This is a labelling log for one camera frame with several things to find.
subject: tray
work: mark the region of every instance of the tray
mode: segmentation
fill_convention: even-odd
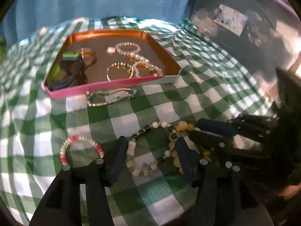
[[[144,67],[140,67],[139,73],[141,78],[133,77],[129,79],[126,70],[111,69],[109,73],[111,81],[108,81],[106,78],[106,69],[109,65],[115,62],[124,62],[133,65],[134,62],[132,58],[125,57],[118,52],[108,54],[106,50],[108,47],[114,47],[117,43],[128,41],[138,43],[141,47],[139,54],[161,68],[164,76],[153,76],[150,71]],[[77,51],[82,47],[92,48],[97,54],[96,64],[85,70],[87,84],[50,91],[47,87],[47,76],[44,82],[45,91],[52,98],[65,98],[85,94],[87,91],[171,83],[175,82],[181,71],[181,67],[152,36],[139,30],[93,30],[74,33],[67,37],[51,70],[57,65],[64,52]]]

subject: tablecloth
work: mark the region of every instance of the tablecloth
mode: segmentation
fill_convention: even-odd
[[[135,87],[137,97],[108,106],[87,108],[83,95],[51,99],[43,81],[66,37],[103,28],[146,31],[181,66],[181,75],[174,83]],[[80,18],[42,28],[12,46],[0,68],[0,84],[0,196],[24,225],[62,168],[59,151],[68,136],[92,137],[107,151],[120,135],[129,137],[153,121],[225,121],[241,112],[263,115],[270,107],[246,68],[187,20],[175,26],[155,19]],[[196,149],[187,133],[181,135]],[[135,161],[151,163],[167,148],[168,130],[153,130],[138,140]],[[75,146],[67,157],[80,166],[97,153]],[[197,191],[172,162],[167,159],[153,177],[132,177],[122,169],[114,186],[106,188],[116,226],[163,225],[193,206]],[[85,186],[80,188],[82,221],[88,225]]]

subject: pink and green beaded bracelet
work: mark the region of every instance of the pink and green beaded bracelet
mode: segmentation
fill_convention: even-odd
[[[70,144],[78,142],[78,141],[84,141],[84,142],[90,143],[96,149],[100,158],[103,158],[104,150],[100,144],[98,144],[93,139],[89,139],[89,138],[86,138],[86,137],[80,136],[80,135],[75,135],[75,136],[71,136],[71,137],[67,138],[61,147],[60,158],[61,158],[61,162],[62,162],[63,166],[68,165],[68,162],[66,159],[66,150],[67,150],[68,146]]]

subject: blue curtain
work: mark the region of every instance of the blue curtain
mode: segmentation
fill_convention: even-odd
[[[0,34],[8,43],[28,37],[43,26],[77,17],[102,19],[128,16],[154,18],[178,24],[187,16],[189,0],[16,0],[3,22]]]

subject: sticker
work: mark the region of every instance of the sticker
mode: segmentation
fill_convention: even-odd
[[[248,16],[223,4],[215,10],[215,23],[240,36],[248,20]]]

